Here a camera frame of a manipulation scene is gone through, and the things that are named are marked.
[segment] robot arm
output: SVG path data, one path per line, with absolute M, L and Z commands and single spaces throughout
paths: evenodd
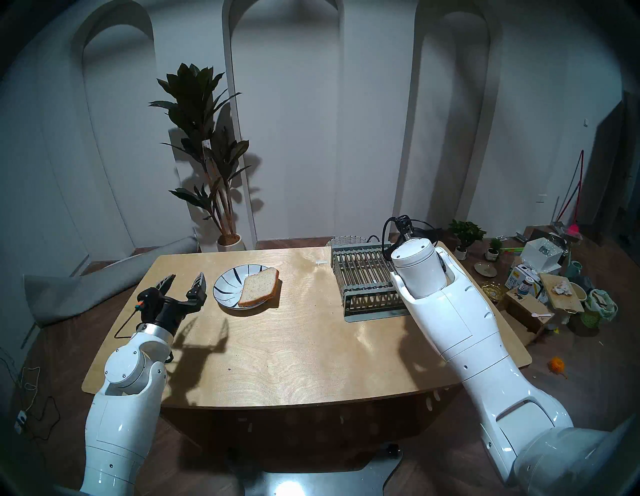
M 91 495 L 132 495 L 156 430 L 166 384 L 164 363 L 170 357 L 178 326 L 198 312 L 206 282 L 200 275 L 187 301 L 169 298 L 175 275 L 138 295 L 142 322 L 104 366 L 104 384 L 93 398 L 84 428 L 86 465 L 81 491 Z
M 406 220 L 397 226 L 401 235 L 403 227 L 411 229 Z M 557 400 L 522 376 L 491 308 L 447 252 L 424 238 L 402 238 L 385 254 L 393 263 L 394 287 L 469 393 L 480 415 L 484 448 L 506 483 L 518 453 L 549 429 L 572 427 L 571 419 Z

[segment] metal rack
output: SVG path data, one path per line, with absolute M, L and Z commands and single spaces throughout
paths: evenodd
M 331 267 L 347 322 L 409 314 L 391 283 L 392 266 L 382 257 L 379 243 L 332 246 Z

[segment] bread slice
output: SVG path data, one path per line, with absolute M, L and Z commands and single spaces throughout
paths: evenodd
M 244 280 L 238 307 L 251 307 L 276 296 L 278 289 L 277 269 L 270 267 Z

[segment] potted plant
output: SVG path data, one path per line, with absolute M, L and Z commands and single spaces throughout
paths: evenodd
M 240 94 L 235 93 L 220 101 L 225 90 L 213 98 L 212 93 L 223 74 L 214 75 L 212 67 L 199 69 L 194 64 L 189 67 L 180 64 L 177 74 L 167 74 L 166 81 L 157 80 L 163 90 L 176 100 L 175 103 L 159 100 L 149 103 L 149 106 L 167 109 L 171 122 L 187 135 L 180 141 L 182 147 L 162 144 L 190 155 L 202 166 L 207 178 L 207 184 L 200 188 L 194 186 L 193 192 L 176 188 L 170 193 L 208 214 L 203 219 L 213 221 L 220 231 L 219 251 L 237 251 L 244 250 L 244 244 L 236 232 L 230 181 L 246 168 L 236 170 L 238 159 L 249 148 L 249 142 L 231 141 L 226 127 L 216 128 L 216 112 Z
M 473 244 L 474 241 L 482 240 L 486 231 L 480 229 L 476 224 L 470 221 L 459 221 L 453 219 L 449 228 L 453 231 L 460 240 L 460 244 L 456 247 L 454 255 L 458 260 L 464 260 L 467 258 L 467 248 Z
M 500 249 L 502 248 L 502 241 L 494 237 L 489 242 L 489 248 L 486 249 L 484 257 L 490 262 L 495 262 L 500 255 Z

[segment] white plate with blue stripes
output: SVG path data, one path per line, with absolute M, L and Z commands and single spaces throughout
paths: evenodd
M 213 285 L 213 297 L 216 298 L 216 301 L 222 307 L 232 308 L 234 310 L 249 310 L 260 306 L 267 300 L 256 303 L 250 307 L 238 307 L 238 301 L 240 301 L 240 296 L 242 296 L 242 288 L 247 276 L 252 276 L 267 269 L 268 267 L 259 264 L 238 265 L 238 267 L 229 269 L 218 277 L 218 280 Z

